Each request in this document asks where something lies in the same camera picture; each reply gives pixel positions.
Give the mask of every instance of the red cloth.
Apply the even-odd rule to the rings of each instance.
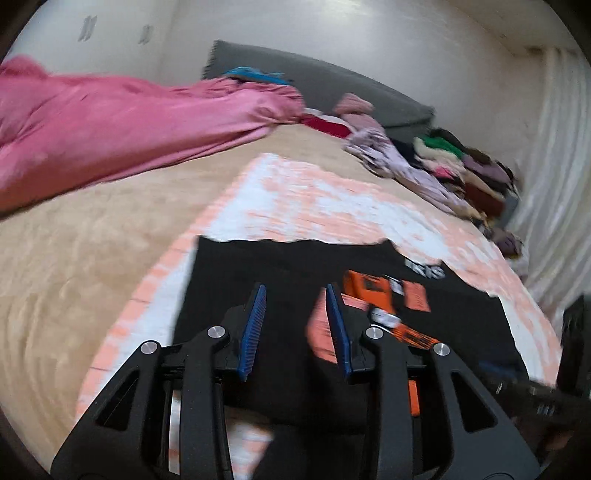
[[[503,213],[505,202],[488,195],[472,183],[466,183],[465,190],[466,200],[474,205],[476,210],[484,212],[490,218],[500,217]]]
[[[0,212],[257,140],[303,108],[291,86],[54,76],[15,57],[0,66]]]
[[[318,130],[338,138],[347,138],[351,133],[353,133],[345,125],[329,122],[328,120],[324,120],[323,118],[319,118],[315,115],[310,115],[309,113],[301,117],[301,123],[307,127],[313,128],[314,130]]]

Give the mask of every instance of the pink clothing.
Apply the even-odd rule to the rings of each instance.
[[[440,210],[461,217],[480,217],[465,200],[448,192],[431,174],[411,167],[380,130],[367,129],[354,133],[347,138],[344,149],[359,157],[371,172],[398,180]]]
[[[464,178],[466,173],[466,169],[462,165],[453,164],[448,162],[444,158],[439,158],[439,160],[427,160],[426,158],[421,158],[417,155],[415,157],[419,162],[423,164],[428,171],[435,173],[438,168],[443,168],[448,171],[454,177],[460,177],[461,179]]]
[[[365,113],[346,113],[340,116],[345,122],[351,125],[355,130],[363,130],[364,128],[377,128],[384,131],[384,127],[377,123],[372,116]]]
[[[374,111],[374,106],[366,100],[359,98],[352,93],[345,93],[343,98],[337,103],[333,112],[339,115],[345,122],[355,130],[365,128],[377,128],[384,131],[382,125],[377,123],[370,113]]]
[[[354,93],[345,93],[333,109],[333,112],[338,116],[343,116],[347,113],[366,113],[369,115],[373,111],[374,106],[371,103],[363,100]]]
[[[437,167],[433,170],[433,174],[441,179],[453,180],[452,171],[447,167]]]
[[[53,76],[15,57],[0,66],[0,212],[257,140],[303,108],[291,86]]]

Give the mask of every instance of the orange tag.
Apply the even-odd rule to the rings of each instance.
[[[410,399],[410,414],[413,417],[418,417],[421,414],[421,407],[418,402],[417,382],[415,380],[408,381],[408,397]]]
[[[403,280],[404,283],[404,303],[411,310],[419,312],[430,312],[427,302],[427,291],[420,283]]]
[[[349,307],[355,307],[367,312],[369,304],[343,294],[343,302]],[[326,314],[326,289],[323,288],[316,301],[307,327],[308,343],[314,354],[328,362],[336,363],[335,346],[330,334],[329,318]]]

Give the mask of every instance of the gray headboard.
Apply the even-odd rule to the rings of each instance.
[[[219,77],[234,67],[283,72],[304,97],[306,106],[331,113],[346,92],[373,103],[374,118],[389,137],[410,142],[431,127],[434,109],[394,89],[337,65],[281,50],[217,40],[203,71],[204,79]]]

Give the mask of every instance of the bed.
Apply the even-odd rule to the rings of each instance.
[[[433,119],[431,108],[371,79],[262,47],[219,41],[204,76],[237,64],[284,71],[308,106],[325,111],[342,93],[357,93],[376,105],[376,119],[401,140],[423,133]],[[471,223],[372,175],[342,150],[341,140],[304,125],[280,126],[261,140],[64,194],[5,218],[0,223],[0,404],[43,467],[49,468],[74,425],[95,356],[104,353],[105,338],[142,279],[239,174],[266,153],[377,186],[448,231],[460,232],[461,238],[479,235]],[[529,309],[530,324],[523,328],[541,346],[529,350],[533,363],[542,365],[534,376],[552,382],[560,359],[558,340],[517,277],[503,272],[519,285],[515,304]]]

